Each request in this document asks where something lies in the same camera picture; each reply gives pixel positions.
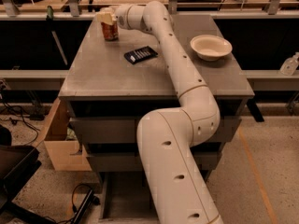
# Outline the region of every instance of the concrete floor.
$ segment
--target concrete floor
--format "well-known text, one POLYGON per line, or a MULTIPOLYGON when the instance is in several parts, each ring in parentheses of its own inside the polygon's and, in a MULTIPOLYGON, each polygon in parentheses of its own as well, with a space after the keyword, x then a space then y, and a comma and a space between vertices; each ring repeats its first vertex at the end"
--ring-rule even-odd
MULTIPOLYGON (((232 142, 226 144, 207 186, 224 223, 299 223, 299 116, 290 116, 281 105, 259 106, 265 122, 255 122, 247 111, 243 113, 241 125, 232 142)), ((43 126, 43 121, 32 123, 43 126)), ((34 136, 21 122, 15 126, 3 121, 0 124, 11 130, 13 145, 30 141, 34 136)), ((71 196, 77 184, 89 184, 101 199, 94 173, 56 172, 43 143, 38 150, 42 166, 15 203, 58 222, 73 216, 71 196)), ((92 205, 82 224, 159 223, 141 173, 114 174, 111 180, 112 201, 107 219, 99 220, 101 205, 92 205)), ((78 189, 75 204, 79 205, 86 191, 84 187, 78 189)), ((0 224, 18 223, 12 220, 8 213, 0 216, 0 224)))

